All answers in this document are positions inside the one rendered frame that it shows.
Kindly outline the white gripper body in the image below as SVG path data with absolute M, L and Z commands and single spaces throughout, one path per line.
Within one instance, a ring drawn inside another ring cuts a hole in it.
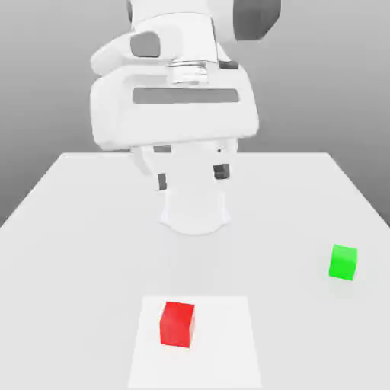
M 104 151 L 246 138 L 259 127 L 248 74 L 216 68 L 198 85 L 171 83 L 165 66 L 123 66 L 91 87 L 91 127 Z

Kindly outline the small red cube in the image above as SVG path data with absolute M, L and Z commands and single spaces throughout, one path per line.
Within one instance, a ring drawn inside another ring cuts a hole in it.
M 167 301 L 159 322 L 161 344 L 190 348 L 194 326 L 194 304 Z

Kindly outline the small green cube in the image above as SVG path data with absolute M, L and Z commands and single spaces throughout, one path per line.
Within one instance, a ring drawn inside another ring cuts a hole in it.
M 334 245 L 331 252 L 329 276 L 352 281 L 356 271 L 358 250 L 342 245 Z

